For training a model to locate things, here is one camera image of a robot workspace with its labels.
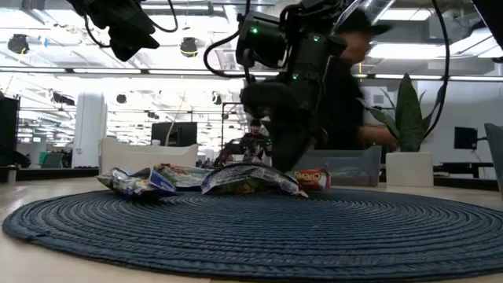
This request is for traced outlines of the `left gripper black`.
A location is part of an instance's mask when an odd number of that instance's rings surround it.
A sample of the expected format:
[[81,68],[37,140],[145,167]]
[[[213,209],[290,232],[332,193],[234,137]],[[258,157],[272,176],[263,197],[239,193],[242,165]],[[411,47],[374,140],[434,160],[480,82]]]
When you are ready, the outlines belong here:
[[160,44],[150,36],[155,32],[141,0],[66,0],[75,11],[88,16],[100,28],[109,28],[110,47],[119,60],[130,60],[140,49],[156,49]]

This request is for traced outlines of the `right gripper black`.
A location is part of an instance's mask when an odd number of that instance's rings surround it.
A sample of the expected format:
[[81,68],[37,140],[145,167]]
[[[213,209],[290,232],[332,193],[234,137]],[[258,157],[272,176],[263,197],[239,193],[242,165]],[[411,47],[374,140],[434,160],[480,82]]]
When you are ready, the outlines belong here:
[[266,129],[272,140],[272,165],[279,171],[290,168],[290,137],[293,141],[292,166],[311,147],[313,136],[326,136],[321,125],[320,104],[326,94],[321,79],[284,82],[279,78],[248,84],[240,93],[246,113],[256,119],[268,118]]

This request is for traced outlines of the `red green crisp bar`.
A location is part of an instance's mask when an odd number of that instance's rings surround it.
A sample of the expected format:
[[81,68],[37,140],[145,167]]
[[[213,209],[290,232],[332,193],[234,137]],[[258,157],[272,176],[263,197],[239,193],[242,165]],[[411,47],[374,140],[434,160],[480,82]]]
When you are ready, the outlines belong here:
[[304,191],[327,191],[331,187],[330,174],[323,168],[290,171],[288,175],[293,177]]

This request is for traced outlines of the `green white red snack bar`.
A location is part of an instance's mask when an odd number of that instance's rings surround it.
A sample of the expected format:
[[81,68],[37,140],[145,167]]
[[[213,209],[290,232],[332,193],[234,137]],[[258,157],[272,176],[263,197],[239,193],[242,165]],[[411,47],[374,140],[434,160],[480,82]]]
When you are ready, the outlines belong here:
[[213,169],[173,164],[157,164],[153,170],[177,188],[200,187],[204,179],[213,171]]

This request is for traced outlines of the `silver green blue snack bar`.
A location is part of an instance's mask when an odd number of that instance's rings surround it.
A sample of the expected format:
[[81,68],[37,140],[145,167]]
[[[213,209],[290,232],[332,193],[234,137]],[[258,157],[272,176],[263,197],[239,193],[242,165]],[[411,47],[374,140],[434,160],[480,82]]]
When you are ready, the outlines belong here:
[[97,180],[110,190],[125,197],[160,199],[177,194],[176,186],[152,168],[131,173],[122,168],[114,167],[110,171],[98,175]]

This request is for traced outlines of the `black monitor on arm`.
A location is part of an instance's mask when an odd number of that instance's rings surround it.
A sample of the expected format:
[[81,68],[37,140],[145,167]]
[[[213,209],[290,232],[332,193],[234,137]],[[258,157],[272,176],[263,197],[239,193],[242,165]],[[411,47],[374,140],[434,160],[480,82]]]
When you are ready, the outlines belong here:
[[470,149],[477,150],[478,143],[486,141],[486,137],[478,136],[477,128],[470,127],[455,127],[453,147],[455,149]]

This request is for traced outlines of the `person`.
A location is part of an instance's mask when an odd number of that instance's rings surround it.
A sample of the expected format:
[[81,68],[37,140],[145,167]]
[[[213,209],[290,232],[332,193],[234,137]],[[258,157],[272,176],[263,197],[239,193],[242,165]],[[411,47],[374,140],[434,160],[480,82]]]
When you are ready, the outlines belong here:
[[261,126],[259,119],[253,119],[250,122],[250,132],[240,139],[244,162],[258,163],[263,161],[263,156],[271,156],[272,141],[260,132]]
[[325,73],[326,95],[318,113],[327,139],[315,145],[319,150],[360,150],[367,145],[395,149],[397,141],[385,126],[364,122],[364,94],[351,68],[363,62],[371,40],[389,31],[386,24],[372,24],[362,9],[356,9],[338,28],[337,33],[347,47],[340,57],[329,61]]

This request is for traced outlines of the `black ceiling lamp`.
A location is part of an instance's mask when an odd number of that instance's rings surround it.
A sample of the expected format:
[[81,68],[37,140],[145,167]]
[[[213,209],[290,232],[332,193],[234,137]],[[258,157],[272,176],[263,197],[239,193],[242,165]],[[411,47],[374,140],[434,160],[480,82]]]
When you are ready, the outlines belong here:
[[180,45],[180,53],[184,57],[196,57],[198,54],[198,47],[194,37],[185,37]]
[[7,42],[7,48],[16,54],[26,54],[29,52],[29,44],[25,34],[13,34]]

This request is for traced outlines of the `grey plastic bin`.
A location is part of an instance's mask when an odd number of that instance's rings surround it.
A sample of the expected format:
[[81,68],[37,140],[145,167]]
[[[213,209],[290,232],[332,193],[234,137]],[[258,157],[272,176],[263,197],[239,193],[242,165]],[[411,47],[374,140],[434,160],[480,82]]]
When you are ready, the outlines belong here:
[[294,169],[324,168],[333,186],[377,186],[381,151],[380,145],[364,150],[310,150]]

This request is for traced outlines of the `white building pillar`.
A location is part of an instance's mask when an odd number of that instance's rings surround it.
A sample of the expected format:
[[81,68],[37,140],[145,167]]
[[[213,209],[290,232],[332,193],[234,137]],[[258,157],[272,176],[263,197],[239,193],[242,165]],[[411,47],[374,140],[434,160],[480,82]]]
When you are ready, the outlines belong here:
[[108,106],[102,91],[84,90],[78,95],[73,167],[98,167],[99,145],[106,136]]

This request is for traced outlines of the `round dark blue woven mat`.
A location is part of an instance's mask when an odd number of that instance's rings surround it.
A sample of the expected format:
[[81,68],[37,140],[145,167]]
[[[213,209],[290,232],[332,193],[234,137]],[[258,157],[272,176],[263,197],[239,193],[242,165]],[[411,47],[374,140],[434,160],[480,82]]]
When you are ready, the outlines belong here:
[[2,228],[59,252],[196,277],[408,283],[503,273],[503,211],[358,189],[159,201],[94,191],[25,204]]

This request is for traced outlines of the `black monitor screen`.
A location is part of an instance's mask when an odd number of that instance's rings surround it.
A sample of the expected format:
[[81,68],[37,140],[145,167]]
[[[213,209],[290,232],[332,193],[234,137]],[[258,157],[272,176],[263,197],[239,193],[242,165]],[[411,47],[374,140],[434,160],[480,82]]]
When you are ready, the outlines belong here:
[[154,123],[151,139],[161,146],[186,147],[197,143],[196,122]]

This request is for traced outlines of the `white plastic bin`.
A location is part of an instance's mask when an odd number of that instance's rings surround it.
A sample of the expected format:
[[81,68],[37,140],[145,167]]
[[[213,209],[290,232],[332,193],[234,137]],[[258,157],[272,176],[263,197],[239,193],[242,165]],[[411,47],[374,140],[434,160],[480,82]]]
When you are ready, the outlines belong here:
[[187,147],[160,145],[128,145],[114,138],[102,138],[99,143],[99,171],[104,173],[114,167],[136,172],[157,164],[192,167],[196,163],[198,144]]

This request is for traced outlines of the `white round plant pot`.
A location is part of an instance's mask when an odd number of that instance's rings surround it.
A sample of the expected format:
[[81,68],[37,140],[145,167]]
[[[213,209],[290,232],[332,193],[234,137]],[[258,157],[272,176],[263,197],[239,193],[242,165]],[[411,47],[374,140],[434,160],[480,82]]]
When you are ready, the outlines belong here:
[[432,154],[388,153],[386,179],[389,186],[432,187],[434,185]]

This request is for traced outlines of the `green snake plant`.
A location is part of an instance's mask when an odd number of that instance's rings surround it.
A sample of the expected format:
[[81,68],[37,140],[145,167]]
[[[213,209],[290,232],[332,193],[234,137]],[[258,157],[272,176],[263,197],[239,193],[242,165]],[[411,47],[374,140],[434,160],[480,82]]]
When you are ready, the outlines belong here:
[[369,106],[364,99],[358,100],[379,122],[383,123],[391,135],[398,142],[401,152],[419,152],[423,140],[430,131],[431,119],[435,110],[445,98],[446,84],[442,84],[437,93],[437,98],[429,115],[423,116],[420,97],[413,87],[409,74],[405,74],[398,88],[396,103],[393,105],[395,116],[392,116],[377,107]]

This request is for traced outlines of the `black cabinet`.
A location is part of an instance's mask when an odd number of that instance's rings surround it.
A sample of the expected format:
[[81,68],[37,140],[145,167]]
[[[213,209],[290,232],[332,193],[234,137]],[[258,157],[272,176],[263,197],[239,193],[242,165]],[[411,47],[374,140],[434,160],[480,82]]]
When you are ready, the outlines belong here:
[[17,150],[17,120],[19,101],[0,97],[0,167],[13,163]]

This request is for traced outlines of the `black desk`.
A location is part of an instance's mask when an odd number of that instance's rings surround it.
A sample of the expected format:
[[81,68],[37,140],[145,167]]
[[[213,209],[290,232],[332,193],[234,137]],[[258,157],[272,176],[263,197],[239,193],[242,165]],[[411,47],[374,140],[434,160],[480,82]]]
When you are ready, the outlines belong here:
[[444,172],[449,175],[471,175],[479,178],[479,169],[493,167],[493,163],[487,162],[445,162],[433,167],[434,172]]

